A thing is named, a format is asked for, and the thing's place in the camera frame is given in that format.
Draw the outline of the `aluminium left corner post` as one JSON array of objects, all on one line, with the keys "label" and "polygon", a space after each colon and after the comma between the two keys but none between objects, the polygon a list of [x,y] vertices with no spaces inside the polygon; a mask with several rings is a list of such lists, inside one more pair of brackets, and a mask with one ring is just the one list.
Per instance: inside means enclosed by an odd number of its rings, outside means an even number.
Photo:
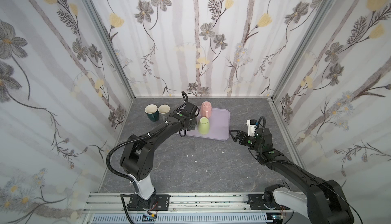
[{"label": "aluminium left corner post", "polygon": [[117,55],[115,54],[115,49],[112,45],[112,42],[110,40],[110,37],[109,37],[109,34],[102,22],[102,19],[99,15],[99,13],[97,12],[95,6],[94,6],[94,3],[92,0],[81,0],[82,3],[84,4],[84,6],[86,7],[87,9],[87,13],[93,23],[93,26],[95,28],[95,30],[97,31],[97,34],[99,35],[101,41],[103,42],[107,52],[109,53],[109,57],[118,73],[118,76],[123,84],[123,86],[125,87],[125,91],[127,92],[127,95],[129,97],[129,99],[131,100],[134,100],[136,98],[129,82],[128,82],[128,79],[125,75],[125,72],[121,66],[121,63],[117,57]]}]

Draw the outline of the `small circuit board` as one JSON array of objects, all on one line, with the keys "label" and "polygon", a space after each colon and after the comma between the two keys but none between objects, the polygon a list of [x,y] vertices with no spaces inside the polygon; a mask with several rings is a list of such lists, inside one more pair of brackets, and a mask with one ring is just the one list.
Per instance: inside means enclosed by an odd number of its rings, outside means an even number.
[{"label": "small circuit board", "polygon": [[157,220],[157,214],[155,214],[155,213],[147,212],[142,217],[143,222],[155,222],[156,220]]}]

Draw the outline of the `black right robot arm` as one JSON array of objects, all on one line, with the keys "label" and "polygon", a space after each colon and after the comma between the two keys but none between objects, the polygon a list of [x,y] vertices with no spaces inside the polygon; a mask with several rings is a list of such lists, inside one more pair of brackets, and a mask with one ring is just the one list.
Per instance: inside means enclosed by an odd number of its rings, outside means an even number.
[{"label": "black right robot arm", "polygon": [[274,148],[269,129],[257,129],[255,136],[230,130],[240,145],[256,152],[257,162],[281,174],[298,187],[307,198],[304,213],[313,224],[353,224],[354,217],[339,183],[325,181],[290,161]]}]

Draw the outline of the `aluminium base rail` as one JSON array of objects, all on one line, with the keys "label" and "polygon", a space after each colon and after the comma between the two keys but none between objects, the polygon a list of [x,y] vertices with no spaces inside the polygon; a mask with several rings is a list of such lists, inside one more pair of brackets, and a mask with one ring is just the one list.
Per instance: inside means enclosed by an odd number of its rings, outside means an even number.
[{"label": "aluminium base rail", "polygon": [[[277,212],[281,208],[266,208],[261,202],[261,193],[161,193],[152,209],[158,213],[239,213],[239,212]],[[121,213],[119,193],[92,193],[83,208],[83,213]]]}]

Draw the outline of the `dark green ceramic mug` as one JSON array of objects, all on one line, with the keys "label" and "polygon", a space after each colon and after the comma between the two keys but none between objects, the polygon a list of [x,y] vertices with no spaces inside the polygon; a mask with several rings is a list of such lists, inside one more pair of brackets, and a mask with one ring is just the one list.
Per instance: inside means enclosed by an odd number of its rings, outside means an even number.
[{"label": "dark green ceramic mug", "polygon": [[146,106],[145,113],[150,121],[157,122],[159,120],[160,114],[159,114],[157,105],[150,104],[150,105]]}]

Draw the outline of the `grey ceramic mug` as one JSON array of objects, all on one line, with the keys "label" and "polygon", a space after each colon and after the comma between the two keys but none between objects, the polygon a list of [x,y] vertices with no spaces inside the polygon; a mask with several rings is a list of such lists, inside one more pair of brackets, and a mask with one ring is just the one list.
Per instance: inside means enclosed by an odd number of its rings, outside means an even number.
[{"label": "grey ceramic mug", "polygon": [[168,120],[168,115],[170,114],[171,108],[167,104],[163,104],[158,107],[159,116],[163,121]]}]

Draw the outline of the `light green ceramic mug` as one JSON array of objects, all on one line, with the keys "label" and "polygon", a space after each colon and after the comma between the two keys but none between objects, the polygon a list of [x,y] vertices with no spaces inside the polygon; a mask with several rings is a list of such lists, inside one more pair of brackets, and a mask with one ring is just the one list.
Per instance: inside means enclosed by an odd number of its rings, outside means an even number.
[{"label": "light green ceramic mug", "polygon": [[210,121],[207,117],[202,117],[198,123],[198,132],[201,135],[207,135],[210,130]]}]

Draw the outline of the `lavender plastic tray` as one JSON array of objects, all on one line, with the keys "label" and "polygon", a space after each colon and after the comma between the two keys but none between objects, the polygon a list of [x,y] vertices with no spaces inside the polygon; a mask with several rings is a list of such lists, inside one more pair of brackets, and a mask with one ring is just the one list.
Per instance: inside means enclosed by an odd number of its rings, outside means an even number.
[{"label": "lavender plastic tray", "polygon": [[214,139],[218,141],[226,141],[230,138],[230,112],[225,109],[212,109],[212,116],[208,119],[210,124],[209,132],[205,135],[198,131],[198,124],[201,115],[197,116],[197,125],[195,130],[187,131],[187,136]]}]

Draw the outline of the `pink ceramic mug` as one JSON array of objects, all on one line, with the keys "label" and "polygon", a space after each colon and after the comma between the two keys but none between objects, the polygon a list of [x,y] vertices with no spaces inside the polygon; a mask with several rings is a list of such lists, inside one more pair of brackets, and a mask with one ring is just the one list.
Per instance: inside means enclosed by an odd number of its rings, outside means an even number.
[{"label": "pink ceramic mug", "polygon": [[201,105],[200,115],[201,117],[210,118],[212,114],[212,104],[211,102],[205,101]]}]

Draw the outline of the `aluminium corner post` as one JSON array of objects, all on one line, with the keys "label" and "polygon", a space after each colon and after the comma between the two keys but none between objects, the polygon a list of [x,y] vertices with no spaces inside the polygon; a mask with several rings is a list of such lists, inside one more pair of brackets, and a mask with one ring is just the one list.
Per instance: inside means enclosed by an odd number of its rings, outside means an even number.
[{"label": "aluminium corner post", "polygon": [[320,4],[318,10],[316,11],[315,17],[309,25],[305,35],[303,36],[301,42],[299,43],[298,48],[296,49],[294,55],[292,56],[290,62],[288,63],[287,68],[285,69],[281,79],[279,80],[273,95],[270,97],[272,101],[275,101],[283,92],[284,86],[288,83],[293,71],[295,70],[297,64],[304,51],[308,48],[311,40],[314,38],[316,32],[319,30],[322,22],[326,18],[326,14],[333,6],[335,0],[323,0]]},{"label": "aluminium corner post", "polygon": [[127,95],[129,97],[129,99],[131,100],[134,100],[136,98],[129,82],[128,82],[128,79],[125,75],[125,72],[121,66],[121,63],[117,57],[117,55],[115,54],[115,49],[112,45],[112,42],[110,40],[110,37],[109,37],[109,34],[102,22],[102,19],[99,15],[99,13],[97,12],[95,6],[94,6],[94,3],[92,0],[81,0],[82,3],[84,4],[84,6],[86,7],[87,9],[87,13],[93,23],[93,26],[95,28],[95,30],[97,31],[97,34],[99,35],[101,41],[103,42],[107,52],[109,53],[109,57],[118,73],[118,76],[123,84],[123,86],[125,87],[125,91],[127,92]]}]

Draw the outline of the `aluminium right corner post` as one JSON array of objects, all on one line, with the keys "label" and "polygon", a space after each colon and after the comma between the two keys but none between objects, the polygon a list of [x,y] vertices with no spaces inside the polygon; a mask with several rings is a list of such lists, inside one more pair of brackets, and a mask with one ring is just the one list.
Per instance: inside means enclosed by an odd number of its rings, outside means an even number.
[{"label": "aluminium right corner post", "polygon": [[293,71],[295,70],[297,64],[304,51],[308,48],[311,40],[314,38],[316,32],[319,30],[322,22],[326,18],[326,14],[333,6],[335,0],[323,0],[320,4],[318,10],[316,11],[315,17],[309,25],[305,35],[303,36],[301,42],[299,43],[298,48],[296,49],[294,55],[292,56],[290,62],[288,63],[287,68],[285,69],[281,79],[279,80],[273,95],[270,97],[272,101],[275,101],[283,92],[284,86],[288,83]]}]

